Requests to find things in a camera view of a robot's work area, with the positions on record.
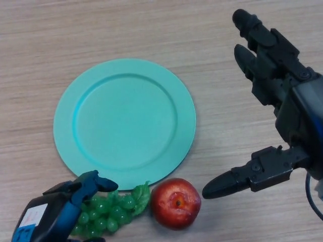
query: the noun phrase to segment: table surface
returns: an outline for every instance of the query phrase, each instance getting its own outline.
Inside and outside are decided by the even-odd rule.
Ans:
[[[323,72],[321,0],[0,1],[0,241],[10,241],[30,199],[74,179],[55,149],[53,115],[67,86],[97,63],[143,58],[185,83],[197,133],[170,177],[187,179],[200,193],[252,152],[284,144],[273,108],[251,94],[234,60],[235,44],[245,44],[232,23],[238,8],[277,28],[301,51],[304,65]],[[305,174],[297,170],[290,181],[258,193],[202,200],[188,230],[169,231],[144,215],[109,241],[321,241]]]

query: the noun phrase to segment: robotic hand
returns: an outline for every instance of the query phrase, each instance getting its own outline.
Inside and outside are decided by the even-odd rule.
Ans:
[[[236,62],[252,81],[255,97],[275,108],[276,128],[290,148],[268,147],[253,153],[246,165],[210,181],[203,197],[219,198],[247,188],[257,192],[289,180],[299,167],[307,170],[307,178],[323,179],[322,75],[302,65],[299,51],[276,29],[266,29],[256,15],[239,9],[233,22],[257,55],[236,45]]]
[[[81,205],[97,192],[112,192],[118,185],[90,171],[75,181],[57,184],[29,202],[14,231],[12,242],[80,242],[68,239],[81,214]],[[105,242],[92,238],[84,242]]]

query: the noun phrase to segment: plate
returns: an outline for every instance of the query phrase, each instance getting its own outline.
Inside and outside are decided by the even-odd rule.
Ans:
[[[58,153],[77,176],[90,170],[131,190],[170,174],[192,145],[196,114],[181,80],[142,59],[115,59],[77,77],[53,120]]]

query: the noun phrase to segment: green grapes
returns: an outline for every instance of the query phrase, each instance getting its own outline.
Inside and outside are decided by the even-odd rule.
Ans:
[[[131,194],[119,195],[118,191],[99,194],[81,205],[81,214],[71,235],[85,238],[100,237],[105,231],[110,234],[126,224],[146,208],[150,199],[148,183],[135,187]]]
[[[106,220],[104,218],[99,218],[94,222],[95,228],[97,230],[104,230],[106,229]]]
[[[136,206],[136,202],[131,195],[125,195],[123,198],[120,199],[119,205],[123,209],[130,210]]]
[[[104,213],[108,213],[109,210],[110,210],[110,207],[108,206],[108,204],[106,203],[105,200],[101,200],[99,202],[96,203],[96,211],[99,213],[99,214],[104,214]]]
[[[95,226],[92,224],[87,227],[87,230],[85,232],[85,236],[87,238],[93,238],[93,237],[101,237],[102,231],[98,230]]]
[[[109,217],[106,221],[106,228],[110,233],[114,233],[118,230],[118,223],[111,217]]]
[[[79,224],[76,224],[71,235],[80,235],[80,234],[82,234],[82,232],[83,232],[82,226]]]
[[[86,212],[82,212],[78,222],[79,224],[86,224],[89,221],[89,215]]]
[[[96,210],[90,210],[88,214],[89,220],[96,220],[100,216],[100,214]]]
[[[110,216],[118,222],[119,225],[124,225],[128,221],[127,212],[120,206],[114,206],[111,208]]]

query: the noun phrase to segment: red apple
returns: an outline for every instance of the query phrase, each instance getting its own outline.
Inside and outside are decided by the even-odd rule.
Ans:
[[[201,197],[191,183],[172,178],[158,184],[151,192],[152,213],[161,225],[181,230],[189,227],[201,208]]]

